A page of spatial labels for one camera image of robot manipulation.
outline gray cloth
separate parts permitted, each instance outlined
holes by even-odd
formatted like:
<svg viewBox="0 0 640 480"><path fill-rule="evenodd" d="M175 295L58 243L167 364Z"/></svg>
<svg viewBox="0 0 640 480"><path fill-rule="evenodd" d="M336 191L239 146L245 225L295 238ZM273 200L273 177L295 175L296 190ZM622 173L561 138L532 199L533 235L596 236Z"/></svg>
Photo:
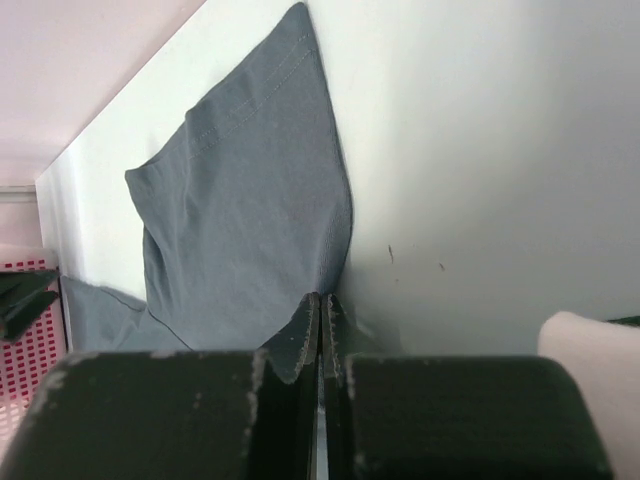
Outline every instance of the gray cloth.
<svg viewBox="0 0 640 480"><path fill-rule="evenodd" d="M351 199L306 7L294 5L126 180L144 223L147 306L66 282L79 348L252 349L305 293L332 291Z"/></svg>

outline dark green object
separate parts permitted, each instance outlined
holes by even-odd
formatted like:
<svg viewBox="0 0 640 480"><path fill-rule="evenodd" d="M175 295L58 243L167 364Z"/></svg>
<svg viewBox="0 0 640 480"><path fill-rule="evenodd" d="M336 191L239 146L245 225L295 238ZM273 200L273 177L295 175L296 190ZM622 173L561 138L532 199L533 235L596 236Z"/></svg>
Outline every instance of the dark green object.
<svg viewBox="0 0 640 480"><path fill-rule="evenodd" d="M616 320L609 320L609 323L616 325L625 325L627 327L640 327L640 317L625 317Z"/></svg>
<svg viewBox="0 0 640 480"><path fill-rule="evenodd" d="M314 293L255 353L69 355L0 480L309 480L320 376L330 480L613 478L559 364L367 354L356 329Z"/></svg>
<svg viewBox="0 0 640 480"><path fill-rule="evenodd" d="M0 334L4 340L18 340L58 298L56 292L46 291L58 275L55 270L0 273Z"/></svg>

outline pink crate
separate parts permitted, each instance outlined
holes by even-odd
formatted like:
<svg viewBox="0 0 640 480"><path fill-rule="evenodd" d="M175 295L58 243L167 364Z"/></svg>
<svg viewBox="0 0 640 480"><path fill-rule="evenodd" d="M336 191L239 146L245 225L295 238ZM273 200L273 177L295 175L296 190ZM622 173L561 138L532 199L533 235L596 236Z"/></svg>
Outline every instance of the pink crate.
<svg viewBox="0 0 640 480"><path fill-rule="evenodd" d="M24 255L3 262L0 272L55 269L51 255ZM58 291L58 282L48 290ZM16 343L0 342L0 458L13 438L46 373L67 352L60 300L56 300Z"/></svg>

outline white wall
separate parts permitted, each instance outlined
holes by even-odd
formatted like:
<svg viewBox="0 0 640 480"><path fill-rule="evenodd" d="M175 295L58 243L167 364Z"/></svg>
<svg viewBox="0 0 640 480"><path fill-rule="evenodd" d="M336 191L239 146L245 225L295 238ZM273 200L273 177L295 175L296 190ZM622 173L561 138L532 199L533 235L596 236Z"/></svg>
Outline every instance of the white wall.
<svg viewBox="0 0 640 480"><path fill-rule="evenodd" d="M124 170L291 3L206 3L38 180L63 271L144 296ZM308 3L355 202L341 297L359 320L412 352L508 353L534 352L560 309L640 313L638 4Z"/></svg>
<svg viewBox="0 0 640 480"><path fill-rule="evenodd" d="M203 1L0 2L0 185L33 185Z"/></svg>
<svg viewBox="0 0 640 480"><path fill-rule="evenodd" d="M0 202L0 245L42 247L36 202Z"/></svg>
<svg viewBox="0 0 640 480"><path fill-rule="evenodd" d="M640 314L640 5L351 9L314 13L358 316L412 352L508 353L560 309Z"/></svg>

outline ceiling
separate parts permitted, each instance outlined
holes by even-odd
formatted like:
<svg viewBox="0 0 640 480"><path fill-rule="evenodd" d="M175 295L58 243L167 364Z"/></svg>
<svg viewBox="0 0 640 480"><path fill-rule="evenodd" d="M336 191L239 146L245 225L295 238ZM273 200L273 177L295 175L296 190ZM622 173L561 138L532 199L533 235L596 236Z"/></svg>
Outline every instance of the ceiling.
<svg viewBox="0 0 640 480"><path fill-rule="evenodd" d="M204 0L0 3L0 187L30 185Z"/></svg>

